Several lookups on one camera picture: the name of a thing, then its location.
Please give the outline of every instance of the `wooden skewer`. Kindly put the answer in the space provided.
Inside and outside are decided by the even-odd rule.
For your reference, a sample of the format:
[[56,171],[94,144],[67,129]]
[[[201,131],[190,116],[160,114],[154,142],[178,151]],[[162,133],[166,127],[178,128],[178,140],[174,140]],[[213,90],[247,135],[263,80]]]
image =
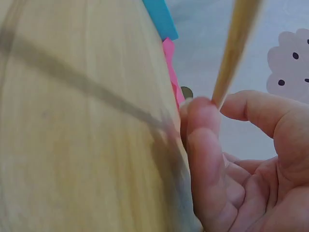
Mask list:
[[212,95],[221,109],[263,0],[236,0],[225,53]]

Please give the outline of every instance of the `blue paper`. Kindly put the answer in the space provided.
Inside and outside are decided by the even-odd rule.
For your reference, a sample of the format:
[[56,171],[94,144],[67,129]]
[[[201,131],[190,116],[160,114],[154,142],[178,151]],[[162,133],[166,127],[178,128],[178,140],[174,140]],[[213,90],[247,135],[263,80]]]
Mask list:
[[178,33],[165,0],[143,0],[143,2],[162,41],[166,38],[178,39]]

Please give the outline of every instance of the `hand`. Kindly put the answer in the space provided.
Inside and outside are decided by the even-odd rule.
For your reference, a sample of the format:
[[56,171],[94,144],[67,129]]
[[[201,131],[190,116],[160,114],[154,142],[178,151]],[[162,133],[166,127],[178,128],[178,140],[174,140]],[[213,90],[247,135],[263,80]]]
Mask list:
[[181,108],[194,211],[207,232],[309,231],[309,107],[256,91],[230,95],[222,113],[273,138],[277,157],[222,153],[220,115],[206,98]]

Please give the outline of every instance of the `light gray background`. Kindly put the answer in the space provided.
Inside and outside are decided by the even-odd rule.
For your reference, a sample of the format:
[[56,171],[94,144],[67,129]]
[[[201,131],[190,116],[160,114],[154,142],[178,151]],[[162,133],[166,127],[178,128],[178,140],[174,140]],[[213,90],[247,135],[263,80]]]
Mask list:
[[[227,37],[233,0],[167,0],[180,38],[175,41],[174,68],[181,86],[195,96],[211,97]],[[270,48],[278,46],[283,31],[309,29],[309,0],[265,0],[255,32],[230,92],[255,89],[266,92],[271,74]],[[242,159],[276,155],[273,142],[247,122],[223,117],[223,150]]]

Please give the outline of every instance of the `pink paper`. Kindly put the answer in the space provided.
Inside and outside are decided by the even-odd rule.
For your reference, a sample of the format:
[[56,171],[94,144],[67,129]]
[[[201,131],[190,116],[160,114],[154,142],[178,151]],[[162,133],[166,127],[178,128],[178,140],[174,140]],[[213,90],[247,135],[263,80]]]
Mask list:
[[179,110],[180,104],[184,102],[184,97],[183,92],[178,84],[177,75],[173,68],[173,56],[175,51],[175,45],[171,39],[167,38],[163,41],[163,50],[165,54],[166,63],[168,65],[170,82],[172,84],[177,108]]

